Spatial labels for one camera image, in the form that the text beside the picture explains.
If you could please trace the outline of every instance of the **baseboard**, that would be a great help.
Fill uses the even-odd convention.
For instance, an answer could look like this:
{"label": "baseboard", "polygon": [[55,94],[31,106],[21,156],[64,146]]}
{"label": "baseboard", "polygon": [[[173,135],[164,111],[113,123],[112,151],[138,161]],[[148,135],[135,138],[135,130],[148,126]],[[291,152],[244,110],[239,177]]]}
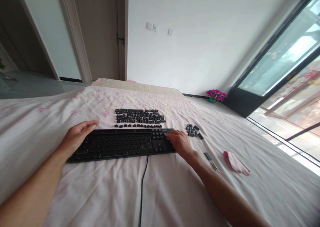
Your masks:
{"label": "baseboard", "polygon": [[203,98],[203,99],[209,99],[209,97],[205,97],[205,96],[198,96],[198,95],[191,95],[191,94],[184,94],[184,96],[188,96],[188,97],[197,97],[197,98]]}
{"label": "baseboard", "polygon": [[71,81],[71,82],[79,82],[79,83],[82,83],[82,80],[79,80],[79,79],[73,79],[73,78],[67,78],[67,77],[59,77],[60,80],[62,81]]}

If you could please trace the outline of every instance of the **gray floor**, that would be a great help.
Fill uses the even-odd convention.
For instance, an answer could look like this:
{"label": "gray floor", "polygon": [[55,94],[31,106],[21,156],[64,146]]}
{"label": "gray floor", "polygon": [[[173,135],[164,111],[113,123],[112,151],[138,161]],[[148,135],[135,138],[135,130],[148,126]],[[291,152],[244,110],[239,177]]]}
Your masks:
{"label": "gray floor", "polygon": [[238,113],[235,113],[234,111],[230,110],[229,108],[227,108],[222,103],[214,103],[213,104],[213,103],[208,102],[208,99],[197,98],[197,97],[187,97],[187,98],[192,100],[193,102],[203,106],[203,107],[207,107],[207,108],[209,108],[211,110],[214,110],[214,111],[218,111],[218,112],[222,112],[222,113],[225,113],[225,114],[230,114],[230,115],[235,116],[242,123],[244,123],[245,125],[247,125],[251,129],[256,131],[259,135],[261,135],[264,138],[266,138],[268,141],[270,141],[272,144],[274,144],[275,146],[277,146],[278,148],[280,148],[281,150],[286,152],[288,155],[290,155],[296,161],[298,161],[299,163],[301,163],[302,165],[304,165],[305,167],[307,167],[308,169],[310,169],[311,171],[313,171],[314,173],[316,173],[317,175],[320,176],[320,168],[317,165],[315,165],[311,161],[307,160],[306,158],[304,158],[302,155],[298,154],[297,152],[293,151],[291,148],[289,148],[288,146],[284,145],[282,142],[280,142],[279,140],[277,140],[273,136],[269,135],[267,132],[265,132],[264,130],[260,129],[258,126],[256,126],[255,124],[251,123],[247,119],[243,118]]}
{"label": "gray floor", "polygon": [[90,85],[60,81],[50,75],[29,71],[14,71],[5,75],[16,78],[17,81],[0,77],[0,99],[54,96]]}

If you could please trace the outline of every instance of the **flower pot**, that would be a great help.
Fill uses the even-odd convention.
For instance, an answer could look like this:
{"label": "flower pot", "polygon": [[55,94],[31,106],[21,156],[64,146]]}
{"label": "flower pot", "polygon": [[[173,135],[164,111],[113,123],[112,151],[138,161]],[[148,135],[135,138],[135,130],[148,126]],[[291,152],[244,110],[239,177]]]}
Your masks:
{"label": "flower pot", "polygon": [[209,102],[211,102],[211,103],[215,103],[215,102],[216,102],[216,100],[214,100],[214,99],[212,99],[212,98],[209,98]]}

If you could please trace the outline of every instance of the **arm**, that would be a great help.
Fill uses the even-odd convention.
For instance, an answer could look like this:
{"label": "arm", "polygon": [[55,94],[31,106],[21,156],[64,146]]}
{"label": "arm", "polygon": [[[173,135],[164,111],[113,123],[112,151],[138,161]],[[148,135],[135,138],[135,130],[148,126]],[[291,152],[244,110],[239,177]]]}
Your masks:
{"label": "arm", "polygon": [[194,169],[204,186],[232,226],[270,226],[220,174],[201,158],[191,147],[188,136],[172,130],[166,134],[186,162]]}
{"label": "arm", "polygon": [[0,226],[42,226],[67,159],[99,124],[85,121],[69,129],[59,147],[0,206]]}

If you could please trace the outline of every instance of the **glass door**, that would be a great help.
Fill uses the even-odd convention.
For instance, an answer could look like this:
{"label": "glass door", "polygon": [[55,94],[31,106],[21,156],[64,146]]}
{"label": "glass door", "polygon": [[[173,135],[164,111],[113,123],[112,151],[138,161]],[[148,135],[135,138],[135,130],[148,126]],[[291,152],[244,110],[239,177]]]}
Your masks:
{"label": "glass door", "polygon": [[249,118],[296,146],[300,154],[320,160],[320,56]]}
{"label": "glass door", "polygon": [[299,78],[297,73],[319,54],[320,0],[303,0],[231,89],[225,105],[247,117],[282,86]]}

